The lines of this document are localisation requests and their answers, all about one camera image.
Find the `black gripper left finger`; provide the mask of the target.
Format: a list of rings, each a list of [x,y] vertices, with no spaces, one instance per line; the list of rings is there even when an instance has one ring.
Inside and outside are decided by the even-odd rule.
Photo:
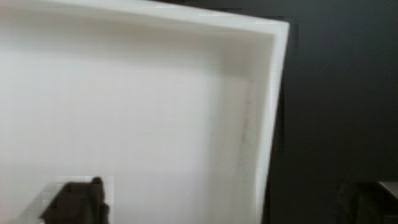
[[[100,177],[89,182],[68,182],[41,213],[45,224],[111,224],[111,206]]]

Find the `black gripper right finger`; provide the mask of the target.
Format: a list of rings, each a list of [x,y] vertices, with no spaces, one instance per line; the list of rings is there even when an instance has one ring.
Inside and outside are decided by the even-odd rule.
[[[338,204],[338,224],[398,224],[398,182],[345,182]]]

